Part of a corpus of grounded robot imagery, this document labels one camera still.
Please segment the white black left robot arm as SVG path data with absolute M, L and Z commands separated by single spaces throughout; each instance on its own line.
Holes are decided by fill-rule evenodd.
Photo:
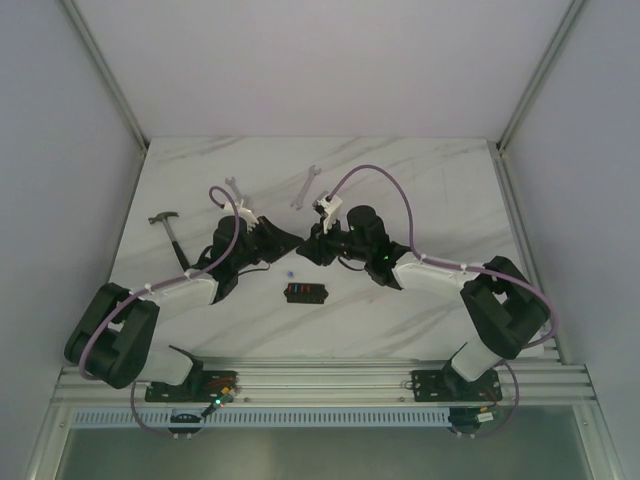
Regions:
M 242 270 L 272 264 L 302 242 L 264 216 L 254 221 L 226 216 L 211 244 L 182 275 L 136 292 L 115 283 L 102 285 L 67 340 L 64 356 L 84 378 L 115 389 L 158 382 L 168 384 L 180 401 L 195 401 L 205 386 L 201 363 L 177 347 L 155 346 L 157 326 L 221 302 L 237 286 Z

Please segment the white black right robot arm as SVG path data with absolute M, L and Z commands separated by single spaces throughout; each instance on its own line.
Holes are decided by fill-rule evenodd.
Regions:
M 297 248 L 318 266 L 338 258 L 362 263 L 378 285 L 395 290 L 425 291 L 458 300 L 474 326 L 466 341 L 431 380 L 422 381 L 440 398 L 477 401 L 492 386 L 499 362 L 515 359 L 550 319 L 545 302 L 531 290 L 513 262 L 496 256 L 479 266 L 447 269 L 443 261 L 426 263 L 411 249 L 390 239 L 382 219 L 370 206 L 347 214 L 346 228 L 322 219 Z

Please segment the black fuse box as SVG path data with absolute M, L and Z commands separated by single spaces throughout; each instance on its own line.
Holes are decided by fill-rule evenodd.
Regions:
M 289 285 L 300 284 L 301 286 L 311 285 L 314 289 L 313 293 L 294 293 L 289 292 Z M 328 298 L 329 293 L 324 284 L 317 283 L 289 283 L 284 290 L 284 296 L 286 301 L 290 304 L 309 304 L 309 305 L 322 305 L 325 300 Z

